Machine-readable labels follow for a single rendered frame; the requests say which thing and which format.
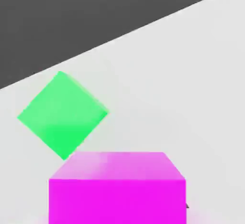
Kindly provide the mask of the small magenta cube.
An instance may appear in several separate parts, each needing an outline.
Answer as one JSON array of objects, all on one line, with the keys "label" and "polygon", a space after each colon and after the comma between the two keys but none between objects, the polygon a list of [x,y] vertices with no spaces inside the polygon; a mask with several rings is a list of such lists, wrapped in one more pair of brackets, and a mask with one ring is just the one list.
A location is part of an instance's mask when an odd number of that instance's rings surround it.
[{"label": "small magenta cube", "polygon": [[186,180],[162,152],[76,152],[48,206],[48,224],[187,224]]}]

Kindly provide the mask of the small green cube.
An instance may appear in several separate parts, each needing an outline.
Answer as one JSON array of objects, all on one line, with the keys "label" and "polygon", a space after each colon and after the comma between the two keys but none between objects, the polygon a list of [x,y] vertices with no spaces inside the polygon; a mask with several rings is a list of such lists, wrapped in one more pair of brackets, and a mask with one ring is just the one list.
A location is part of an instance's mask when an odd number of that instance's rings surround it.
[{"label": "small green cube", "polygon": [[59,71],[18,119],[66,160],[108,112],[78,81]]}]

